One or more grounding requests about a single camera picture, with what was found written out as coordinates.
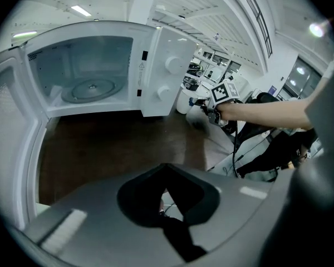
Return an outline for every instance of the black cable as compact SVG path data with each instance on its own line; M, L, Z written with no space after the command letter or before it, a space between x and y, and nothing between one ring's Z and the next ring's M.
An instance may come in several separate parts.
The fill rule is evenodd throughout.
M234 174L236 177L238 177L238 174L236 173L236 169L235 169L235 154L236 154L237 143L238 143L238 121L236 121L236 124L235 124L235 142L234 142L234 152L233 152L233 169L234 169Z
M165 214L166 214L166 212L169 210L169 208L172 207L174 204L175 204L175 203L173 202L173 204L170 205L170 206L165 210Z
M248 150L247 152L245 152L243 155L241 155L238 159L236 159L235 162L238 162L239 160L241 160L246 154L248 154L250 151L252 151L256 146L258 146L259 144L261 144L264 140L266 139L263 139L262 141L260 141L258 144L256 144L252 149ZM229 169L226 171L227 173L227 176L229 174L229 171L230 169L234 166L234 161L233 161L233 164L230 165Z

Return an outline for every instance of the ceiling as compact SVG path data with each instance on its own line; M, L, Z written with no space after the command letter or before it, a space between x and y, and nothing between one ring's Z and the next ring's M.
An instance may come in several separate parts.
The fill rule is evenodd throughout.
M93 19L128 21L134 0L21 0L8 16L2 32L42 33L70 23ZM71 9L79 5L91 13L85 17ZM222 0L154 0L151 26L173 27L208 51L219 51L239 63L258 69L261 64L247 31ZM214 36L219 33L218 41ZM11 38L19 45L27 38Z

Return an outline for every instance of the wooden floor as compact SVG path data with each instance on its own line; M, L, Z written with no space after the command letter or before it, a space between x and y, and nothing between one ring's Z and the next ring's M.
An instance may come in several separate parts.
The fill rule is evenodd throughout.
M227 155L210 154L207 138L174 109L168 117L143 118L140 111L61 117L41 150L40 203L51 205L87 182L163 162L205 171L206 157L216 164Z

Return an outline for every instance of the appliance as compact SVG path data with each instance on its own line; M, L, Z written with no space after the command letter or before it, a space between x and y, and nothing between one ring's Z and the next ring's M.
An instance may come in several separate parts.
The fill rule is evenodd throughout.
M38 155L52 117L141 110L166 116L195 43L165 28L100 21L53 29L0 53L0 213L36 217Z
M188 74L200 77L203 75L203 66L195 63L195 62L191 62L189 64L188 70L187 70Z
M183 85L185 88L191 91L195 91L199 87L199 82L191 77L184 77L183 79Z

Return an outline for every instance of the fluorescent light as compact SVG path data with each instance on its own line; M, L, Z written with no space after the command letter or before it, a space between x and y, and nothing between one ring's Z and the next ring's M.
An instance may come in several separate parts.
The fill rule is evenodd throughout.
M297 71L299 74L303 75L304 74L304 68L303 67L297 67Z
M17 33L13 37L18 38L18 37L25 37L25 36L30 36L32 34L36 34L37 31L32 31L32 32L26 32L26 33Z
M79 7L78 5L71 7L73 10L76 10L77 12L83 14L84 16L88 17L91 16L87 11Z
M318 38L320 38L324 35L323 29L317 24L311 24L310 25L310 31L313 35L315 35Z

